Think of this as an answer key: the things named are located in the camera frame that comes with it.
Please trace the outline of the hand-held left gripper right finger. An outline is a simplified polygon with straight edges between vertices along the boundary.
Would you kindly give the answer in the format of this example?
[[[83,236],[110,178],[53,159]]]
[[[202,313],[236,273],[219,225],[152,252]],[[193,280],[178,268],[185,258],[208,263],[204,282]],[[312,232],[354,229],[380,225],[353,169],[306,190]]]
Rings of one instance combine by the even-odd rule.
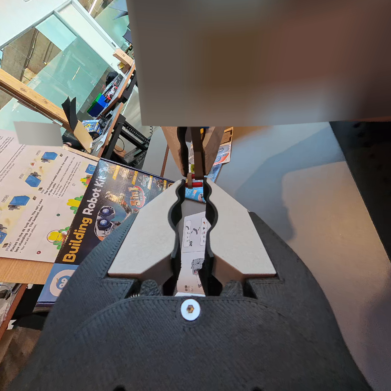
[[[204,181],[206,234],[204,283],[273,278],[277,272],[249,211],[210,179]]]

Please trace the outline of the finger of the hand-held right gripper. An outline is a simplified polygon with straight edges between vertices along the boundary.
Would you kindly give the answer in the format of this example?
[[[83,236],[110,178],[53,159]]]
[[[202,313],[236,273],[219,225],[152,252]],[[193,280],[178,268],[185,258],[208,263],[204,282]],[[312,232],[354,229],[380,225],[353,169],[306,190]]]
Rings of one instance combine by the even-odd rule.
[[[225,126],[212,126],[203,132],[203,171],[207,176],[213,167],[218,154]]]
[[[188,146],[185,136],[187,127],[162,126],[169,150],[183,177],[188,176]]]

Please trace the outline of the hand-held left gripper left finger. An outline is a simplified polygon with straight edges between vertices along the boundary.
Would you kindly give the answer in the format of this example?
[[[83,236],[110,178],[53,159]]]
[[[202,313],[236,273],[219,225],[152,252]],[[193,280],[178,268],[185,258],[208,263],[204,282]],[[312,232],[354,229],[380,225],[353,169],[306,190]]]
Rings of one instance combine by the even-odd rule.
[[[154,280],[163,285],[178,276],[181,265],[178,224],[184,199],[182,179],[141,209],[108,270],[110,277]]]

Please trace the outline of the colourful printed leaflet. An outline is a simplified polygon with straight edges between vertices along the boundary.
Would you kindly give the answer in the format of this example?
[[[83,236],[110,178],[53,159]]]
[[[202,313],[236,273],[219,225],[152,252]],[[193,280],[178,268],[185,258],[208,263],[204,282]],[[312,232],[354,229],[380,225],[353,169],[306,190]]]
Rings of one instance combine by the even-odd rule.
[[[221,144],[213,166],[230,162],[232,151],[233,127],[227,128],[222,136]]]

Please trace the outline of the white instruction booklet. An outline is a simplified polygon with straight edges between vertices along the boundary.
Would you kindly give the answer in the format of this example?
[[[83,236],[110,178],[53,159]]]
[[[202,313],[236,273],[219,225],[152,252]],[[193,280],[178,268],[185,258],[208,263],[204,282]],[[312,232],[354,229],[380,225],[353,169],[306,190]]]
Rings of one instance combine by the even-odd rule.
[[[199,271],[203,267],[206,236],[210,224],[205,212],[184,218],[181,246],[181,270],[175,296],[205,296]]]

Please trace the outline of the small blue kit box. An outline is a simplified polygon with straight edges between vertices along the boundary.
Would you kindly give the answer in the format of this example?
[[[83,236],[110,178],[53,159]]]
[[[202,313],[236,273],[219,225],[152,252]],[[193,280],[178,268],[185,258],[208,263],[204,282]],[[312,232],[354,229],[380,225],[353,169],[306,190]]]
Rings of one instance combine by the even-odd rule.
[[[218,174],[222,168],[223,164],[217,164],[214,165],[210,171],[210,173],[207,175],[207,178],[209,178],[213,183],[216,182],[216,179],[218,177]],[[202,187],[193,187],[193,188],[186,188],[185,190],[185,198],[197,201],[200,203],[205,203],[205,200],[203,198],[203,188]]]

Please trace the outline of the dark blue robot kit box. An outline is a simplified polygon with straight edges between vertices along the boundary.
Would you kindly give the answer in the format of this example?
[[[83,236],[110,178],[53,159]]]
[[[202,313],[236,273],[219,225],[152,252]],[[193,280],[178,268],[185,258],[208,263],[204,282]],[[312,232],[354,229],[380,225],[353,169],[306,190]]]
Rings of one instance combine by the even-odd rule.
[[[36,306],[51,308],[86,256],[173,183],[100,159]]]

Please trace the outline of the small blue toy box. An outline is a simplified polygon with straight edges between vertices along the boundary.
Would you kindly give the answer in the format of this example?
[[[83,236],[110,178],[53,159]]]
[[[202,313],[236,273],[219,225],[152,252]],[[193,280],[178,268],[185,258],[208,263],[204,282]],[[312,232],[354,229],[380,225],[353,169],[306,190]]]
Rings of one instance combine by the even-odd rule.
[[[104,125],[102,125],[101,120],[98,119],[83,120],[82,124],[89,133],[91,132],[100,133],[104,128]]]

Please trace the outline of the blue and green box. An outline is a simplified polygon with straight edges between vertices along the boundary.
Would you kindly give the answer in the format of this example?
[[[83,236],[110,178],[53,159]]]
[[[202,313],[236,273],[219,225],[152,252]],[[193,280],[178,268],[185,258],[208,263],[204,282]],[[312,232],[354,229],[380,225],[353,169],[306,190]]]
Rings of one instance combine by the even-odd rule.
[[[93,118],[96,118],[108,105],[109,103],[106,102],[106,97],[99,93],[92,102],[91,106],[88,108],[87,114]]]

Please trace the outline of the small cardboard box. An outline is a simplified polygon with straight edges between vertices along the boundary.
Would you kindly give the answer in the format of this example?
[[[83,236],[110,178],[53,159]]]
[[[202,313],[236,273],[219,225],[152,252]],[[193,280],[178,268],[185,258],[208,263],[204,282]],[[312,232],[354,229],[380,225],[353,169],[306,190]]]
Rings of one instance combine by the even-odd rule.
[[[117,48],[115,52],[113,53],[113,56],[120,61],[118,64],[119,70],[126,74],[128,71],[130,71],[131,67],[134,65],[134,59],[131,58],[129,55],[127,55],[124,51],[122,51],[120,48]]]

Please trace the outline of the large printed instruction sheet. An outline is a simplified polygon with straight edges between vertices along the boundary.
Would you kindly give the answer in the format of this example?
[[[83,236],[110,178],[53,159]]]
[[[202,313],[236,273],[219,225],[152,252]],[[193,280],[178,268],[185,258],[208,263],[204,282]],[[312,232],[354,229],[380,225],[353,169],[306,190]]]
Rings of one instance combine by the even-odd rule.
[[[0,132],[0,255],[54,263],[97,166],[63,147]]]

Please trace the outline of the wooden beam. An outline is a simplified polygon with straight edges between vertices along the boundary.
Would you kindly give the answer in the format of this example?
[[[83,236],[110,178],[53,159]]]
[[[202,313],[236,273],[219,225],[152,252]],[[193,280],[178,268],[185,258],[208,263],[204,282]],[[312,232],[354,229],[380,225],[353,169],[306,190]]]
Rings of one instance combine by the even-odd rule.
[[[62,108],[44,98],[32,88],[17,80],[3,69],[0,70],[0,88],[27,108],[56,121],[73,133],[86,152],[91,153],[92,137],[76,115],[76,99],[67,98]]]

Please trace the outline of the wooden desk with black frame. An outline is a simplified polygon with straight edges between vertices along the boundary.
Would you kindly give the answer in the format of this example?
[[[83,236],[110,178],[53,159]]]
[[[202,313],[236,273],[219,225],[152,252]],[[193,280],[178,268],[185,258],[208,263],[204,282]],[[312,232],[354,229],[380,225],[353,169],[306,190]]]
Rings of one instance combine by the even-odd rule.
[[[121,137],[132,144],[137,152],[147,152],[151,136],[147,137],[140,133],[122,114],[125,103],[128,102],[136,86],[137,75],[134,63],[119,84],[109,105],[98,116],[105,126],[102,134],[92,141],[90,153],[92,156],[111,160],[114,155],[116,161],[125,164],[125,159],[115,152],[116,143]]]

